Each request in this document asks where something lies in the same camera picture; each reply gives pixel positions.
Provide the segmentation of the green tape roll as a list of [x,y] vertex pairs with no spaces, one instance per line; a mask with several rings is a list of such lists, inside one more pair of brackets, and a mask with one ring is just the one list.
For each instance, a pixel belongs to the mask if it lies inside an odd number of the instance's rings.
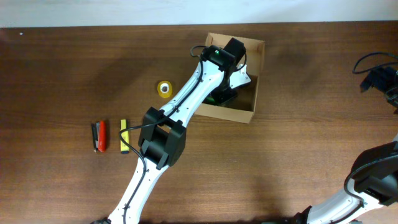
[[216,101],[212,97],[206,97],[203,102],[209,105],[216,105]]

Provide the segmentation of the brown cardboard box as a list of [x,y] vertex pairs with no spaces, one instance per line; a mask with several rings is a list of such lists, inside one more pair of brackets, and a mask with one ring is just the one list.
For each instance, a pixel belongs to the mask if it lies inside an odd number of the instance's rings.
[[247,68],[240,70],[240,72],[246,72],[251,82],[246,86],[238,87],[237,97],[226,104],[216,106],[202,103],[195,114],[239,123],[249,123],[252,119],[256,109],[259,76],[264,67],[265,43],[262,40],[245,37],[237,37],[236,39],[244,44],[248,56]]

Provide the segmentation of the small yellow tape roll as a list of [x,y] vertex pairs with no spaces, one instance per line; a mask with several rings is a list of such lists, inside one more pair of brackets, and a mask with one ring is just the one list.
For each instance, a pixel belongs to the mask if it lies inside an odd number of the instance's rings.
[[166,80],[159,82],[157,92],[161,98],[170,98],[172,96],[172,84]]

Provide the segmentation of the yellow highlighter pen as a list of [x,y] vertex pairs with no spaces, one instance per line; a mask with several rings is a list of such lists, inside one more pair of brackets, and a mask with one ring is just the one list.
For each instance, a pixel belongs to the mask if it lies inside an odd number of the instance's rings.
[[[126,119],[122,119],[120,121],[120,128],[121,128],[121,131],[127,128],[127,120]],[[123,132],[121,134],[121,137],[124,139],[124,141],[126,143],[129,142],[129,134],[127,131]],[[123,143],[123,141],[120,141],[120,150],[121,150],[121,154],[129,154],[129,148]]]

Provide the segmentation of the red black stapler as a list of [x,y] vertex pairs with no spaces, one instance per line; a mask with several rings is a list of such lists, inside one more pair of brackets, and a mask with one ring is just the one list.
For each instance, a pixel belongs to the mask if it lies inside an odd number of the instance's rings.
[[101,120],[91,124],[93,148],[95,152],[105,152],[106,150],[106,123]]

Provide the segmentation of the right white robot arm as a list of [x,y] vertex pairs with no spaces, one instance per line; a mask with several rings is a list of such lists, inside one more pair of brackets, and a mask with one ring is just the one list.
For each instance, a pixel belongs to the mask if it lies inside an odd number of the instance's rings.
[[325,202],[297,213],[291,223],[351,223],[362,214],[397,202],[397,138],[363,151],[343,189]]

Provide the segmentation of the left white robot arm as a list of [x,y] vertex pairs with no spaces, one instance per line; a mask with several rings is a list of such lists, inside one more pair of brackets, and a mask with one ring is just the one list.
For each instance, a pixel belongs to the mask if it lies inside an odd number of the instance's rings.
[[189,120],[198,107],[212,98],[223,105],[237,96],[237,87],[251,80],[246,74],[244,44],[231,38],[225,47],[202,46],[199,63],[183,88],[161,109],[149,108],[143,117],[138,146],[128,148],[137,154],[137,166],[117,207],[99,223],[139,223],[144,205],[160,176],[181,156]]

